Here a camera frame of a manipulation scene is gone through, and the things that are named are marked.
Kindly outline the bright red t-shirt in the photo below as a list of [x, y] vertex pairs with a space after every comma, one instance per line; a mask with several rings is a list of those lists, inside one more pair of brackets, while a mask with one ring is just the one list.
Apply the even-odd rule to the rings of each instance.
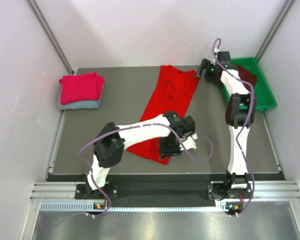
[[[196, 71], [182, 71], [172, 65], [162, 65], [157, 85], [140, 118], [140, 121], [150, 120], [168, 111], [176, 112], [184, 117], [198, 86], [199, 78]], [[129, 153], [141, 158], [167, 165], [170, 158], [160, 158], [159, 140], [147, 140], [127, 149]]]

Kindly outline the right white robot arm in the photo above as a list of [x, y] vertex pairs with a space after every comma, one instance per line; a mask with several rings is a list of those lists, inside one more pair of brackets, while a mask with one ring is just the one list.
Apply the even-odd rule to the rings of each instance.
[[242, 80], [238, 68], [231, 63], [228, 51], [213, 52], [214, 60], [204, 58], [196, 76], [215, 85], [223, 84], [230, 98], [225, 112], [225, 122], [230, 132], [230, 160], [223, 184], [215, 185], [211, 196], [235, 198], [249, 190], [247, 180], [247, 143], [251, 125], [254, 122], [257, 95], [254, 86]]

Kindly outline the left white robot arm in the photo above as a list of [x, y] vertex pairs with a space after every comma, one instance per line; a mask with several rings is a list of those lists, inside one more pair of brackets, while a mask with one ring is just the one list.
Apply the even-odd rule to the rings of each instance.
[[195, 130], [196, 124], [191, 116], [182, 118], [174, 111], [130, 125], [107, 123], [93, 143], [92, 167], [86, 177], [87, 194], [95, 199], [103, 194], [110, 168], [121, 161], [128, 148], [155, 141], [160, 160], [178, 156], [197, 148]]

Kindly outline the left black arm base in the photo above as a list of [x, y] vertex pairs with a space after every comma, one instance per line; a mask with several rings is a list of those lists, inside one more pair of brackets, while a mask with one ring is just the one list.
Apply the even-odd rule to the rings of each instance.
[[[101, 188], [101, 190], [110, 199], [116, 199], [118, 197], [119, 190], [117, 185], [107, 183]], [[82, 183], [76, 186], [74, 198], [76, 200], [101, 200], [105, 199], [106, 197], [98, 189], [91, 190], [88, 184]]]

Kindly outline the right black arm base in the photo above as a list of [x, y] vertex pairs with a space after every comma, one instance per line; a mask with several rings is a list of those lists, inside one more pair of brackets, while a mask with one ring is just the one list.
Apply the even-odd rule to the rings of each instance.
[[211, 181], [207, 184], [208, 197], [215, 201], [239, 200], [241, 197], [248, 199], [252, 193], [252, 187], [248, 183], [245, 188], [230, 188], [222, 181]]

